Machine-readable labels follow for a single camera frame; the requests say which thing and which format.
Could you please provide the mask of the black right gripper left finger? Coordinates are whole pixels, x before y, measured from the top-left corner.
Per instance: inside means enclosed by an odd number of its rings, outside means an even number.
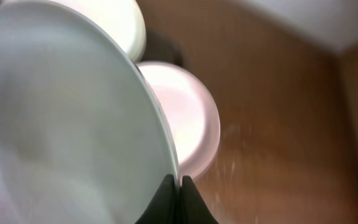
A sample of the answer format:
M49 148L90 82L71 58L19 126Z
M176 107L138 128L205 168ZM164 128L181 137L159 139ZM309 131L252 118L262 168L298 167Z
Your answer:
M166 175L135 224L178 224L177 190L172 174Z

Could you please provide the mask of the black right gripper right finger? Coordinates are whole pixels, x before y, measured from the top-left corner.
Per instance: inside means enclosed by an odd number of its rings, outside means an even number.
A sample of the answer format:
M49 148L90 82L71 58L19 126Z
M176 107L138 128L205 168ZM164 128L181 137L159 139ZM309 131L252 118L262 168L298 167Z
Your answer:
M198 192L193 179L187 175L183 176L181 182L180 210L184 224L218 224Z

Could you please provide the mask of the pink plate with red stain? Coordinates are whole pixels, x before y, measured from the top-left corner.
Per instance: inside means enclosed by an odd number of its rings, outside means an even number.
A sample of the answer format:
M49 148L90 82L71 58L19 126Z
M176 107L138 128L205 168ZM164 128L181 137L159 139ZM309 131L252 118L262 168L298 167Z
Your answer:
M179 176L200 178L220 147L221 123L212 95L198 78L177 65L151 61L137 67L169 123Z

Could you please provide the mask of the pale green plate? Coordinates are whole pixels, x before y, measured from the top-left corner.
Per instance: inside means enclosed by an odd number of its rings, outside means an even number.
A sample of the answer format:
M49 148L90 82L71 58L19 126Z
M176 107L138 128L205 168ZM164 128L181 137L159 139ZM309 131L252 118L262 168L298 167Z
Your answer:
M135 223L177 174L137 67L61 4L0 6L0 223Z

